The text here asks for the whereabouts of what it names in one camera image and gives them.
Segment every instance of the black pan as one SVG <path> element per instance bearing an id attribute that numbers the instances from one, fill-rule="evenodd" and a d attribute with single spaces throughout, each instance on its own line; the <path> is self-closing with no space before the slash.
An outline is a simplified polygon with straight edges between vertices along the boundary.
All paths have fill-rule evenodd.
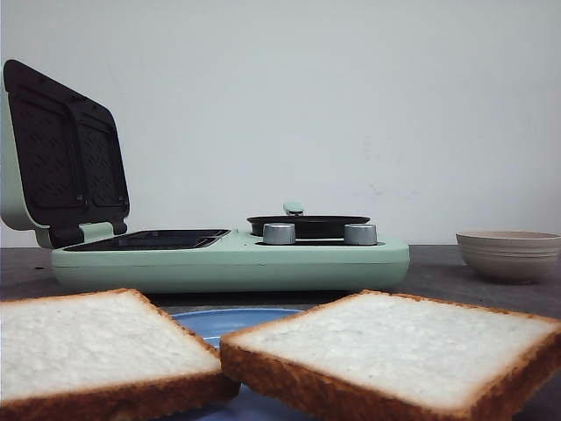
<path id="1" fill-rule="evenodd" d="M 252 234 L 263 237 L 263 225 L 272 223 L 294 224 L 298 239 L 341 239 L 346 224 L 365 224 L 370 218 L 340 216 L 278 216 L 251 217 L 247 221 L 252 225 Z"/>

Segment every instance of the bowl rim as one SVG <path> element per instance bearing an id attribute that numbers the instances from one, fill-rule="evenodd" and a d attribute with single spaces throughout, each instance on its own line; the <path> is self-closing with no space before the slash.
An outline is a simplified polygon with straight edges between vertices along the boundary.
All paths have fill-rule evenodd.
<path id="1" fill-rule="evenodd" d="M 518 237 L 508 236 L 509 234 L 517 234 Z M 532 232 L 532 231 L 505 231 L 505 230 L 474 230 L 456 232 L 458 237 L 466 237 L 470 239 L 505 239 L 508 241 L 543 241 L 547 239 L 561 239 L 561 235 L 548 232 Z"/>

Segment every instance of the bread crust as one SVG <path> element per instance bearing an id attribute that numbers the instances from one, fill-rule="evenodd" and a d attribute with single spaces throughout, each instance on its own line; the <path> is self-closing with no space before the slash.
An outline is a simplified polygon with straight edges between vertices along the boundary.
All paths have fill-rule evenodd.
<path id="1" fill-rule="evenodd" d="M 237 336 L 284 323 L 289 319 L 302 317 L 306 313 L 320 311 L 361 294 L 392 295 L 365 290 L 333 303 L 319 305 L 303 313 L 229 333 L 221 340 L 220 355 L 223 371 L 263 395 L 277 397 L 296 409 L 327 420 L 487 421 L 492 419 L 501 421 L 510 419 L 513 413 L 522 407 L 523 402 L 561 367 L 561 322 L 556 319 L 405 294 L 395 294 L 395 296 L 538 318 L 557 325 L 557 329 L 538 340 L 521 354 L 515 363 L 475 391 L 469 402 L 450 410 L 437 410 L 407 402 L 385 391 L 361 387 L 303 364 L 269 353 L 252 352 L 236 344 Z"/>
<path id="2" fill-rule="evenodd" d="M 56 301 L 77 296 L 99 294 L 133 294 L 149 311 L 166 318 L 175 329 L 199 342 L 218 357 L 218 351 L 193 331 L 175 321 L 165 311 L 154 306 L 135 289 L 113 289 L 72 296 L 48 296 L 1 302 L 0 306 L 20 305 L 36 300 Z M 219 369 L 199 375 L 177 375 L 138 382 L 123 382 L 106 387 L 75 389 L 68 392 L 32 398 L 3 400 L 0 419 L 3 421 L 48 421 L 80 419 L 84 421 L 132 421 L 161 417 L 178 411 L 203 406 L 211 401 L 228 401 L 239 391 L 239 382 L 226 377 Z"/>

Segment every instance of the sandwich maker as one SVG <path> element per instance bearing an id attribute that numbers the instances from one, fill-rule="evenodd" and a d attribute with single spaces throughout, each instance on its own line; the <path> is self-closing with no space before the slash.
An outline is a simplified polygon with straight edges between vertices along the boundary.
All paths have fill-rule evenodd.
<path id="1" fill-rule="evenodd" d="M 127 233 L 110 111 L 14 60 L 5 63 L 4 89 L 2 219 L 53 249 L 54 275 L 71 289 L 384 289 L 407 272 L 408 246 L 376 236 L 369 218 L 305 216 L 298 203 L 238 229 Z"/>

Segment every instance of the pan handle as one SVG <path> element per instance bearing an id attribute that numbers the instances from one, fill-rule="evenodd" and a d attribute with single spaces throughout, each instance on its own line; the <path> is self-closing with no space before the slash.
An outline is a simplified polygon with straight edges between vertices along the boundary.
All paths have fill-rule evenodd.
<path id="1" fill-rule="evenodd" d="M 290 217 L 300 217 L 304 214 L 304 206 L 300 202 L 285 202 L 282 209 Z"/>

